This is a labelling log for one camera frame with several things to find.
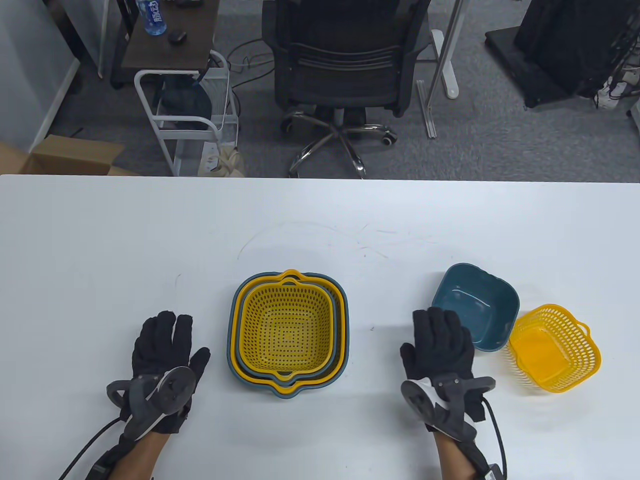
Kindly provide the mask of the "person's left hand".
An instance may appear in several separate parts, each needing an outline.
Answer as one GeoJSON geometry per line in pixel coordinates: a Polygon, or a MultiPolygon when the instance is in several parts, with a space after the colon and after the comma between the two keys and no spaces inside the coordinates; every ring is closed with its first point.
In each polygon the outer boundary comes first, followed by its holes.
{"type": "Polygon", "coordinates": [[[121,396],[126,438],[177,434],[185,423],[211,358],[207,347],[192,352],[193,324],[192,316],[167,310],[142,324],[132,352],[132,377],[121,396]]]}

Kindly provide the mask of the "person's right hand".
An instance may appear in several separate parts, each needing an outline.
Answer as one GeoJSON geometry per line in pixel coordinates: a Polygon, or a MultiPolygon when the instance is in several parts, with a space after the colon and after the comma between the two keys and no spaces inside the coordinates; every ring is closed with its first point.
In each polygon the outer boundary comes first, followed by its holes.
{"type": "Polygon", "coordinates": [[[483,396],[496,380],[474,377],[471,333],[454,311],[416,310],[413,328],[414,342],[400,347],[407,376],[400,387],[403,398],[428,430],[474,446],[475,424],[486,418],[483,396]]]}

